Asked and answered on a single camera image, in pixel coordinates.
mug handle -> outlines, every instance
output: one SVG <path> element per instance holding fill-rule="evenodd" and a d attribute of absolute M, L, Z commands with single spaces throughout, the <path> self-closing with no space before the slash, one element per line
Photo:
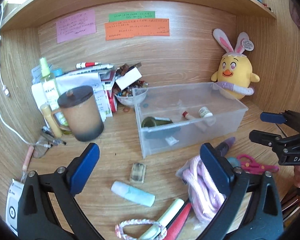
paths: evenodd
<path fill-rule="evenodd" d="M 61 112 L 61 109 L 60 109 L 60 108 L 57 108 L 57 109 L 53 110 L 53 111 L 51 112 L 52 117 L 54 118 L 54 120 L 56 120 L 57 125 L 58 125 L 62 130 L 71 132 L 71 130 L 70 130 L 70 128 L 69 128 L 68 126 L 62 125 L 62 124 L 59 122 L 58 118 L 55 117 L 55 114 L 56 114 L 56 113 L 59 113 L 59 112 Z"/>

pink sticky note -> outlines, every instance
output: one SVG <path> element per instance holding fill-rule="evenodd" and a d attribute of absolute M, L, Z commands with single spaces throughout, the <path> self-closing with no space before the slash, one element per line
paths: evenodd
<path fill-rule="evenodd" d="M 96 33 L 96 17 L 94 9 L 81 11 L 58 20 L 56 25 L 57 43 Z"/>

green sticky note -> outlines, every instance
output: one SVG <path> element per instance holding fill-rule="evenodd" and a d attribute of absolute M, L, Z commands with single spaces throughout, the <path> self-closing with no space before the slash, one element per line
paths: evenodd
<path fill-rule="evenodd" d="M 109 22 L 144 18 L 155 18 L 155 11 L 121 12 L 109 14 Z"/>

pink inner ear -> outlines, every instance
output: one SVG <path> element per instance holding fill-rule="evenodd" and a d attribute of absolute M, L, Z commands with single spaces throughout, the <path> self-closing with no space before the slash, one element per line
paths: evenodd
<path fill-rule="evenodd" d="M 229 44 L 225 41 L 224 38 L 220 37 L 220 42 L 223 46 L 225 46 L 229 50 L 229 52 L 233 52 L 233 48 L 229 47 Z"/>
<path fill-rule="evenodd" d="M 242 52 L 244 52 L 244 48 L 242 47 L 242 41 L 243 40 L 244 40 L 244 38 L 241 39 L 240 46 L 237 48 L 236 53 L 242 53 Z"/>

human hand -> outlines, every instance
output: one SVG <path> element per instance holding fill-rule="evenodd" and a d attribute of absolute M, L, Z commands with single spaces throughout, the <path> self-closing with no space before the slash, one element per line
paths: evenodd
<path fill-rule="evenodd" d="M 300 166 L 294 166 L 293 183 L 296 187 L 300 187 Z"/>

